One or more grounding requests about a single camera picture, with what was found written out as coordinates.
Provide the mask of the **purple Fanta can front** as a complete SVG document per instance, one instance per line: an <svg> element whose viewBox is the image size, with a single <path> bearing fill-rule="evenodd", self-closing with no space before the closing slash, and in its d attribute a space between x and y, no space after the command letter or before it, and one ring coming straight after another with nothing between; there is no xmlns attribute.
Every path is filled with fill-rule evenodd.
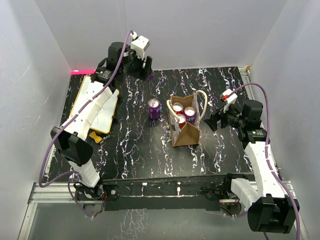
<svg viewBox="0 0 320 240"><path fill-rule="evenodd" d="M184 110L183 110L183 115L185 116L186 118L186 121L190 124L194 124L195 123L195 119L196 119L196 116L197 116L197 113L196 113L196 110L189 106L189 107L186 107Z"/></svg>

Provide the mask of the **purple fanta can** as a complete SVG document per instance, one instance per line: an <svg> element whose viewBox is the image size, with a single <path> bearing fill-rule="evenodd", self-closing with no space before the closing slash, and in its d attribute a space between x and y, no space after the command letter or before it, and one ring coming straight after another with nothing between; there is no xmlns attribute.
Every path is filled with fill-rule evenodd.
<svg viewBox="0 0 320 240"><path fill-rule="evenodd" d="M148 76L147 81L148 81L148 82L152 81L152 80L154 79L154 77L155 77L154 73L151 73L151 74Z"/></svg>
<svg viewBox="0 0 320 240"><path fill-rule="evenodd" d="M149 100L148 102L148 112L149 112L149 117L152 120L157 120L160 117L162 105L159 102L159 100L153 98Z"/></svg>
<svg viewBox="0 0 320 240"><path fill-rule="evenodd" d="M195 119L196 119L196 116L197 116L197 113L196 113L196 110L189 106L189 107L186 107L184 110L183 110L183 115L185 116L186 118L186 121L190 124L194 124L195 123Z"/></svg>

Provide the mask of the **brown canvas tote bag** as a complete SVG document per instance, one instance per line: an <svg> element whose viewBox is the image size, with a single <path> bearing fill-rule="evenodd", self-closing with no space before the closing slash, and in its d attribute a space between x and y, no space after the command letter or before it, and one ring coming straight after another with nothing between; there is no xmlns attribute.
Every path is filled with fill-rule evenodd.
<svg viewBox="0 0 320 240"><path fill-rule="evenodd" d="M204 97L203 110L200 112L198 104L198 95ZM174 111L173 105L180 103L183 106L183 110L191 107L195 110L195 116L192 122L179 123L178 114ZM166 101L168 108L168 122L170 128L170 137L173 147L198 145L200 141L200 122L205 116L208 105L208 96L203 90L197 90L192 95L186 97L172 96Z"/></svg>

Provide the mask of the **red cola can front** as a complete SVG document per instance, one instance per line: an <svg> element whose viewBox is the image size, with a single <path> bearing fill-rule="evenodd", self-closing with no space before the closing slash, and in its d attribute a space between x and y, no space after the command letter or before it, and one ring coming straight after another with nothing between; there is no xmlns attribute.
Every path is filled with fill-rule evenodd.
<svg viewBox="0 0 320 240"><path fill-rule="evenodd" d="M178 116L177 118L178 126L180 129L182 129L186 125L186 122L187 122L186 117L183 114L178 114L177 116Z"/></svg>

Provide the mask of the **red cola can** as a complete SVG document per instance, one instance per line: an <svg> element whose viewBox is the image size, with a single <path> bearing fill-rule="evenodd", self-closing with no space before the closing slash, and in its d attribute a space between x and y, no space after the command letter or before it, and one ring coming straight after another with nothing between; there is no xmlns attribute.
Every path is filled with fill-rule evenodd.
<svg viewBox="0 0 320 240"><path fill-rule="evenodd" d="M183 114L183 112L184 112L184 106L180 102L173 103L172 104L172 109L177 115L178 114Z"/></svg>
<svg viewBox="0 0 320 240"><path fill-rule="evenodd" d="M186 117L183 114L178 114L177 116L178 116L177 118L178 126L180 129L182 129L186 125L186 122L187 122Z"/></svg>

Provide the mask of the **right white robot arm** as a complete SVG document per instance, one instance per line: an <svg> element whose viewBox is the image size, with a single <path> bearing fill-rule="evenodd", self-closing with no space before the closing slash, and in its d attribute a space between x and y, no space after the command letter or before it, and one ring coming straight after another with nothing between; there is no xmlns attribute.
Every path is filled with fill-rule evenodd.
<svg viewBox="0 0 320 240"><path fill-rule="evenodd" d="M242 110L235 101L223 97L219 107L205 123L213 130L234 127L242 142L245 154L252 165L256 187L244 175L227 174L223 183L223 194L233 199L238 197L247 213L250 229L254 232L288 234L299 214L299 203L288 193L288 188L280 181L268 146L267 131L261 127L263 104L256 100L246 100Z"/></svg>

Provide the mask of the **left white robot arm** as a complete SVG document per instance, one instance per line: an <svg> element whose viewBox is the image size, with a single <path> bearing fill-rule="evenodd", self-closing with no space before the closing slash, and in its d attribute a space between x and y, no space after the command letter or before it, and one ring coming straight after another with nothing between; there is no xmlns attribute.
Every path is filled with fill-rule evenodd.
<svg viewBox="0 0 320 240"><path fill-rule="evenodd" d="M93 200L103 195L100 175L92 162L93 147L86 142L88 132L101 110L106 109L124 76L147 80L152 74L152 58L145 55L150 41L139 36L130 44L113 42L108 55L90 76L84 100L61 127L53 127L50 134L56 151L73 168L78 191Z"/></svg>

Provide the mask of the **yellow framed whiteboard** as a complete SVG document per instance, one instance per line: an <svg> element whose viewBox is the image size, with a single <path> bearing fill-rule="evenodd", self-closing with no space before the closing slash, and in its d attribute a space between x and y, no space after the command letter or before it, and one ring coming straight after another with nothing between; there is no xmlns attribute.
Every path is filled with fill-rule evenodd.
<svg viewBox="0 0 320 240"><path fill-rule="evenodd" d="M91 77L89 75L85 75L67 122L74 116L74 114L78 113L78 110L89 100L91 96L94 96L102 88L103 84L101 82L92 82ZM105 91L108 92L110 97L103 104L90 126L92 130L98 131L102 134L108 134L110 132L113 116L117 106L118 96L120 94L120 91L117 88L115 90L111 90L109 87L107 87Z"/></svg>

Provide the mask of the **pink tape strip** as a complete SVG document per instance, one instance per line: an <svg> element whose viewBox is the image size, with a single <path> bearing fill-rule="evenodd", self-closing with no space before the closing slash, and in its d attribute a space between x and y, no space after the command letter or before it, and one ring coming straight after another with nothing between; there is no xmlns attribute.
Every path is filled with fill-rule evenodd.
<svg viewBox="0 0 320 240"><path fill-rule="evenodd" d="M94 74L95 70L73 70L71 75L91 75Z"/></svg>

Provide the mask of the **black base frame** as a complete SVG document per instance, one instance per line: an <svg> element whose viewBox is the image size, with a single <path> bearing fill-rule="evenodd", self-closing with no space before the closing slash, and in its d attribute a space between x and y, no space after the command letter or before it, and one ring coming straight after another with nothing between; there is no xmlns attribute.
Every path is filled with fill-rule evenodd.
<svg viewBox="0 0 320 240"><path fill-rule="evenodd" d="M235 203L232 179L253 181L251 173L227 173L198 176L137 179L105 179L94 188L74 183L80 201L98 201L104 211L130 209L219 211L220 204Z"/></svg>

